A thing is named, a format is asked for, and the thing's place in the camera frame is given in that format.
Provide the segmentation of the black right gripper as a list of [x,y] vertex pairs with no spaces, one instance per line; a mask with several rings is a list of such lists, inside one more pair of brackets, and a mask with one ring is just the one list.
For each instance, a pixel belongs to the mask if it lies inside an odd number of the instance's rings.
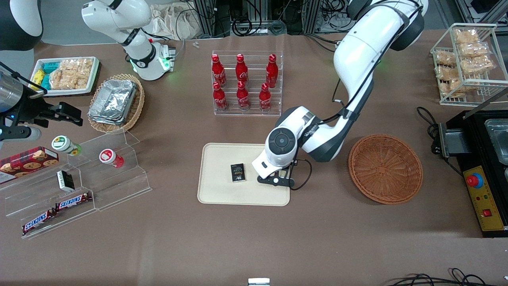
[[81,110],[65,102],[59,103],[59,115],[53,110],[53,105],[46,103],[44,92],[23,92],[16,104],[15,125],[23,123],[35,124],[47,128],[48,121],[69,122],[79,127],[83,126]]

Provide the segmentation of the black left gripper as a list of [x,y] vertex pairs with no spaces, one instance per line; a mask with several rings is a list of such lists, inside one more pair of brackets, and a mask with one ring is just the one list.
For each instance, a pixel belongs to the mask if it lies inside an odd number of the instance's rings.
[[298,165],[298,159],[294,158],[289,165],[278,170],[278,176],[281,178],[292,178],[293,169],[296,165]]

